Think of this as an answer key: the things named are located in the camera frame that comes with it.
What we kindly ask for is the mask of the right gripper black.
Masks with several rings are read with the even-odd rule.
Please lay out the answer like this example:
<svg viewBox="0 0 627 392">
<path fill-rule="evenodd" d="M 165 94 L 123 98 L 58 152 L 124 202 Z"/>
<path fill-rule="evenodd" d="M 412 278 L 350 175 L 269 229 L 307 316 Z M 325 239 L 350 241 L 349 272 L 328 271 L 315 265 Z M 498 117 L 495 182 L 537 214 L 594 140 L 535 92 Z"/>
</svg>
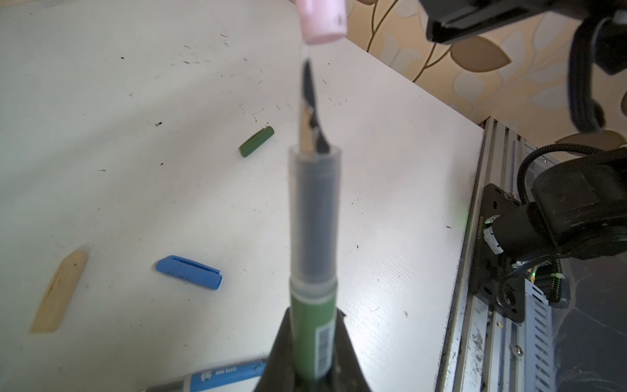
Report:
<svg viewBox="0 0 627 392">
<path fill-rule="evenodd" d="M 426 37 L 452 44 L 547 11 L 577 20 L 611 16 L 626 9 L 626 1 L 606 0 L 422 0 L 428 25 Z"/>
</svg>

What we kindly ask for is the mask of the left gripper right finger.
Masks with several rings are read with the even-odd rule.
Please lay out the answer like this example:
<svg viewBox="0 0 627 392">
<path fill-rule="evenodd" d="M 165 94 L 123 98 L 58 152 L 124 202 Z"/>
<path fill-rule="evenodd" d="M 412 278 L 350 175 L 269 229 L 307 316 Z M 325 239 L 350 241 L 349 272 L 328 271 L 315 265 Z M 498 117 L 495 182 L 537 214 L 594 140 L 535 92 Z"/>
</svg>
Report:
<svg viewBox="0 0 627 392">
<path fill-rule="evenodd" d="M 334 358 L 330 388 L 336 392 L 371 392 L 345 325 L 346 314 L 337 309 Z"/>
</svg>

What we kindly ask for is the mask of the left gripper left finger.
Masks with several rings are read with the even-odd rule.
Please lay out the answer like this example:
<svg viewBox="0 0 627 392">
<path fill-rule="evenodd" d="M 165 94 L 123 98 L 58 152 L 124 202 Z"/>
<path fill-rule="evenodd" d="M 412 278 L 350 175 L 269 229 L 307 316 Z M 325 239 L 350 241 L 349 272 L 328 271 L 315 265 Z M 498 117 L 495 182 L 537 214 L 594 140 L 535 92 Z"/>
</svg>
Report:
<svg viewBox="0 0 627 392">
<path fill-rule="evenodd" d="M 295 390 L 296 371 L 293 365 L 291 309 L 288 308 L 266 360 L 265 370 L 254 392 L 293 392 Z"/>
</svg>

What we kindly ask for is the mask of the pink pen cap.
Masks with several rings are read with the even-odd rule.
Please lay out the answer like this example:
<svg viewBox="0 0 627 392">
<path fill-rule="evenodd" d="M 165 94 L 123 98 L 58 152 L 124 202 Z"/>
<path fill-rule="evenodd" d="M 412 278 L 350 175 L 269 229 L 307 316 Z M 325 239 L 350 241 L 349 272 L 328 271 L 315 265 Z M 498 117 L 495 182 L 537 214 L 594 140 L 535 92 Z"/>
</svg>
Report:
<svg viewBox="0 0 627 392">
<path fill-rule="evenodd" d="M 346 36 L 345 0 L 297 0 L 296 5 L 305 44 L 322 45 Z"/>
</svg>

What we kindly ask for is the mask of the green pen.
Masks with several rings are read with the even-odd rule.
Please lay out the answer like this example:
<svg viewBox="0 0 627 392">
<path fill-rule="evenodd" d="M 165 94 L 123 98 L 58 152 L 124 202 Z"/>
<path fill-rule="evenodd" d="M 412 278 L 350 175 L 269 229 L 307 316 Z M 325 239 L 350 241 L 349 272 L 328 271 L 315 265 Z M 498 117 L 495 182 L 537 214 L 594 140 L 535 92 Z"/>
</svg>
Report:
<svg viewBox="0 0 627 392">
<path fill-rule="evenodd" d="M 308 382 L 326 377 L 333 361 L 342 158 L 323 134 L 313 80 L 304 60 L 298 144 L 288 163 L 293 364 Z"/>
</svg>

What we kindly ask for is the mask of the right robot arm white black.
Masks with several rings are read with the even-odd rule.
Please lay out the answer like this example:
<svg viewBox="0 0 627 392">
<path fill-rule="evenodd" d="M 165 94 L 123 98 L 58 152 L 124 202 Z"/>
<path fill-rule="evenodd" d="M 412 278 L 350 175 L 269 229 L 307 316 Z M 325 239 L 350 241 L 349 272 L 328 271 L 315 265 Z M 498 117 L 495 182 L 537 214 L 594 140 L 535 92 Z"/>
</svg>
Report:
<svg viewBox="0 0 627 392">
<path fill-rule="evenodd" d="M 568 60 L 568 108 L 583 136 L 603 132 L 592 73 L 626 68 L 623 1 L 425 1 L 426 36 L 460 42 L 545 11 L 580 21 Z M 515 261 L 615 256 L 626 250 L 626 151 L 573 144 L 547 145 L 524 159 L 517 176 L 521 206 L 483 229 L 496 254 Z"/>
</svg>

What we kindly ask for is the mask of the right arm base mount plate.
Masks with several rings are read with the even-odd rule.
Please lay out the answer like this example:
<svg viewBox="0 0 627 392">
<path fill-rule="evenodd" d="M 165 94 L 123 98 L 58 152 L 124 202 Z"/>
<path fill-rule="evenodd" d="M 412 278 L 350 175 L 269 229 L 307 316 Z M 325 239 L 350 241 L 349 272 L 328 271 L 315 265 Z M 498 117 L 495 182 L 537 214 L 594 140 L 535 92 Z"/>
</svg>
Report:
<svg viewBox="0 0 627 392">
<path fill-rule="evenodd" d="M 513 271 L 514 261 L 491 250 L 483 237 L 483 231 L 493 217 L 515 209 L 518 201 L 506 198 L 502 189 L 493 184 L 483 188 L 479 210 L 478 233 L 474 246 L 470 275 L 470 293 L 488 304 L 500 315 L 515 323 L 525 320 L 525 283 L 521 275 L 505 283 L 504 294 L 509 301 L 505 305 L 498 302 L 501 279 Z"/>
</svg>

